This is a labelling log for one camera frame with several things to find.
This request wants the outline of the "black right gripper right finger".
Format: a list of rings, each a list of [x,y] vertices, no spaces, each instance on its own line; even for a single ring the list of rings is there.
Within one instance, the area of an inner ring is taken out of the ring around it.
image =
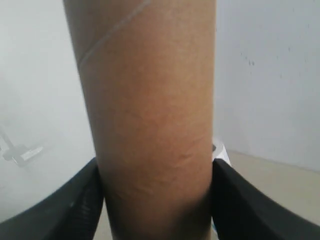
[[[220,240],[318,240],[320,227],[263,194],[223,159],[212,162],[211,216]]]

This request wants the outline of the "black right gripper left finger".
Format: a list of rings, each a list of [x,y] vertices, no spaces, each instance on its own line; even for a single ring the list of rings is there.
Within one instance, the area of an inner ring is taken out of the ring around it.
[[[97,162],[35,206],[0,224],[2,240],[92,240],[103,208]]]

